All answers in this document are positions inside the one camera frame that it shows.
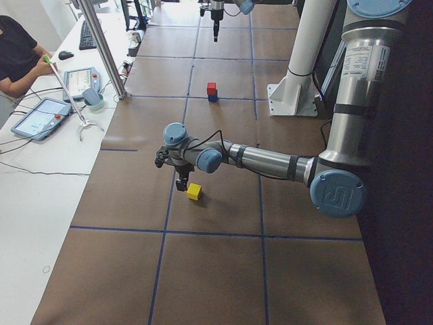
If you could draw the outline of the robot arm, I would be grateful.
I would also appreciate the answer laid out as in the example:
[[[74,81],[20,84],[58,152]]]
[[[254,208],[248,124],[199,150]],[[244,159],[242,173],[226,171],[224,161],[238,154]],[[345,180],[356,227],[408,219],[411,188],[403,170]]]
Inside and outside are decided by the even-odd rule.
[[[341,44],[344,59],[325,150],[317,156],[283,154],[209,137],[191,136],[182,123],[163,132],[157,167],[170,165],[178,173],[176,187],[187,189],[195,170],[215,172],[225,163],[270,179],[303,183],[313,205],[325,215],[344,218],[364,206],[362,179],[371,167],[365,155],[367,126],[374,115],[384,82],[390,50],[401,37],[410,1],[347,1]],[[273,116],[316,117],[315,64],[337,1],[306,1],[300,15],[287,73],[267,87]]]
[[[210,18],[213,21],[213,41],[216,43],[219,37],[220,21],[224,18],[225,3],[234,3],[239,9],[239,13],[248,15],[256,5],[287,5],[293,1],[251,1],[251,0],[210,0],[199,1],[200,3],[200,16],[203,17],[205,12],[210,12]]]

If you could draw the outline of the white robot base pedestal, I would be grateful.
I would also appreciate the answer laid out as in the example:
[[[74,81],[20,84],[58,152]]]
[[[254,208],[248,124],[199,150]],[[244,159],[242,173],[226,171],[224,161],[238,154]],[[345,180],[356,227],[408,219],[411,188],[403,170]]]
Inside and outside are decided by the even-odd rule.
[[[306,0],[288,64],[278,84],[267,85],[270,114],[274,116],[317,116],[315,64],[337,2]]]

